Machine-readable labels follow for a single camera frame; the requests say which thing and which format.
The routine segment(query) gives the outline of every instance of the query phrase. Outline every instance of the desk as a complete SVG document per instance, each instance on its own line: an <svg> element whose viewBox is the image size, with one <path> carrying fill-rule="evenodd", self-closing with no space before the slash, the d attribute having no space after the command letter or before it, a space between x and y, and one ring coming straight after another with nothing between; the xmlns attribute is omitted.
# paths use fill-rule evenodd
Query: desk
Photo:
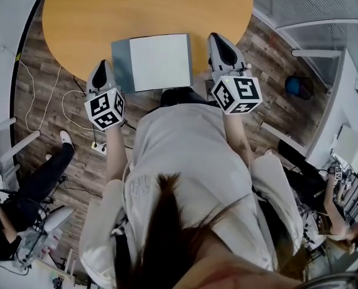
<svg viewBox="0 0 358 289"><path fill-rule="evenodd" d="M347 125L358 132L358 94L355 91L358 73L347 49L339 52L339 55L338 70L330 99L308 147L304 148L272 126L266 123L262 124L269 132L306 156L306 161L317 169L323 168L329 160L331 143L342 125Z"/></svg>
<svg viewBox="0 0 358 289"><path fill-rule="evenodd" d="M253 0L45 0L42 22L52 55L83 80L112 60L112 42L171 33L190 33L196 74L207 69L208 35L237 43L252 7Z"/></svg>

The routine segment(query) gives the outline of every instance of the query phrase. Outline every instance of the person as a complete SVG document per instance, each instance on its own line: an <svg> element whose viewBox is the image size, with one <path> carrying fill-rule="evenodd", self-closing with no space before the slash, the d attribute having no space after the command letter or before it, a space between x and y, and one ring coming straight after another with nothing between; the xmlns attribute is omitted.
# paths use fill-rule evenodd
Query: person
<svg viewBox="0 0 358 289"><path fill-rule="evenodd" d="M239 114L224 115L191 88L165 91L140 120L131 171L121 128L106 137L108 183L103 199L91 201L79 244L100 287L299 284L274 272L275 234L286 230L290 256L303 235L291 188L277 157L254 159Z"/></svg>
<svg viewBox="0 0 358 289"><path fill-rule="evenodd" d="M358 248L358 222L350 226L343 207L334 201L337 184L334 171L329 172L325 181L304 156L284 141L279 142L278 152L301 170L300 174L284 168L290 186L302 203L319 214L319 234L345 252L353 253Z"/></svg>
<svg viewBox="0 0 358 289"><path fill-rule="evenodd" d="M39 214L40 204L56 186L75 153L66 131L60 132L62 147L41 165L13 197L0 203L0 261L8 261L16 253L21 238L19 232L32 227Z"/></svg>

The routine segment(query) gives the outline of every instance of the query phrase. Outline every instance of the shoe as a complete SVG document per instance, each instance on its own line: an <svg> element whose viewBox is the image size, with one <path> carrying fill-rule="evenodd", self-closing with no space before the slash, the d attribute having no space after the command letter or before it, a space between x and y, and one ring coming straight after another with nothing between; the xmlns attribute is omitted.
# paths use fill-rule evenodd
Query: shoe
<svg viewBox="0 0 358 289"><path fill-rule="evenodd" d="M68 143L73 146L72 139L70 138L70 135L67 131L61 131L60 132L61 142L62 143Z"/></svg>

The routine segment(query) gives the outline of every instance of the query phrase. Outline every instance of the white desk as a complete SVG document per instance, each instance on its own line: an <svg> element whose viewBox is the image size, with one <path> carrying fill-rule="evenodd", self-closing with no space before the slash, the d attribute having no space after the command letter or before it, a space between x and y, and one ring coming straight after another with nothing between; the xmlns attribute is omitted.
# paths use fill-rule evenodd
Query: white desk
<svg viewBox="0 0 358 289"><path fill-rule="evenodd" d="M329 160L331 143L342 125L347 125L358 132L358 94L355 91L358 73L348 51L344 50L340 55L330 99L308 147L302 147L270 125L262 124L263 128L287 142L290 146L298 147L296 150L306 156L306 161L317 169L323 168Z"/></svg>

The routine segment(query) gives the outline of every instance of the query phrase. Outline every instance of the white shirt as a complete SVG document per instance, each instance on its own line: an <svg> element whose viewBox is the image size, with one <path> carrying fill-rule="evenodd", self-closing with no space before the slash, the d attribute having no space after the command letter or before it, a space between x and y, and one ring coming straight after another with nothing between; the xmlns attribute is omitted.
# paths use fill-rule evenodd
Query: white shirt
<svg viewBox="0 0 358 289"><path fill-rule="evenodd" d="M274 246L256 195L252 192L251 176L242 159L226 142L219 108L182 104L148 114L140 120L132 158L134 169L125 184L121 181L108 183L100 207L94 214L88 211L81 235L81 261L101 287L110 288L111 283L113 285L113 258L110 256L108 234L121 207L125 208L131 226L127 232L131 258L134 259L143 248L150 215L159 196L156 182L159 173L181 175L175 195L179 206L183 207L185 226L197 223L215 207L217 213L241 199L239 205L215 225L214 232L236 255L259 267L275 268ZM284 184L276 192L281 197L287 189L291 193L291 189L280 161L272 155L267 161L274 163L272 158L275 159L276 169L284 175L278 175L283 177L278 184ZM261 166L269 165L260 163L263 162L253 166L254 172L263 172L265 170L261 170ZM274 193L268 191L271 188L265 178L258 180L259 188L264 193ZM295 214L296 210L299 216L295 201L295 207L290 203L291 209L287 201L282 201L282 207L278 209L280 213L286 211L288 216Z"/></svg>

